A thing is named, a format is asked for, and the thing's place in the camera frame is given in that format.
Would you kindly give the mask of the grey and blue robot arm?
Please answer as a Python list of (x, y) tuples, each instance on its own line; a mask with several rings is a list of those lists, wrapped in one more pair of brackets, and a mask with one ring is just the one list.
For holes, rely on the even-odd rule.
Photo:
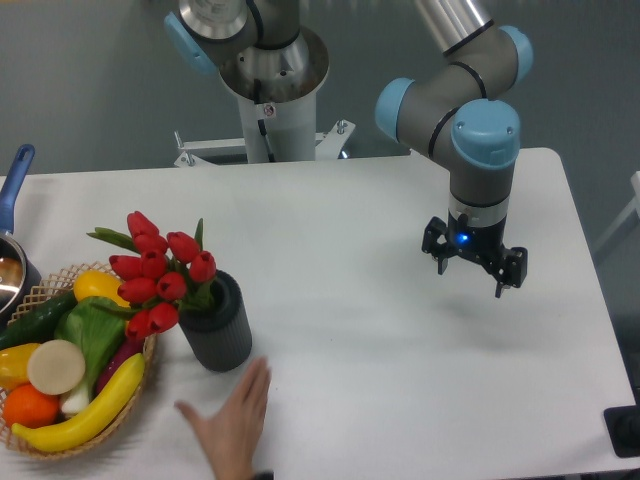
[[(448, 171), (448, 216), (430, 220), (423, 251), (440, 268), (460, 257), (480, 265), (498, 290), (518, 288), (528, 253), (505, 246), (503, 235), (521, 123), (501, 95), (530, 71), (532, 46), (475, 1), (417, 8), (446, 66), (427, 82), (392, 80), (378, 97), (376, 124)], [(236, 97), (250, 162), (316, 158), (316, 94), (328, 51), (301, 24), (298, 2), (182, 1), (164, 27), (186, 63)]]

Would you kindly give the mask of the person's bare hand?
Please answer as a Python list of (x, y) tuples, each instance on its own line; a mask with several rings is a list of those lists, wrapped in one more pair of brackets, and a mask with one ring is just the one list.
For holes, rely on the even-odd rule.
[(189, 403), (175, 407), (191, 426), (217, 479), (271, 479), (271, 471), (257, 471), (253, 457), (267, 410), (271, 370), (267, 359), (251, 362), (221, 409), (204, 417)]

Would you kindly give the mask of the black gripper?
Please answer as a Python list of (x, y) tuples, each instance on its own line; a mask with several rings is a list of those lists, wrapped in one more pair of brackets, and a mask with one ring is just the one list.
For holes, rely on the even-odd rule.
[(528, 251), (503, 243), (506, 216), (488, 226), (477, 226), (466, 213), (448, 213), (447, 221), (433, 217), (425, 227), (421, 250), (438, 264), (443, 275), (452, 257), (481, 266), (496, 281), (495, 297), (508, 287), (521, 287), (527, 276)]

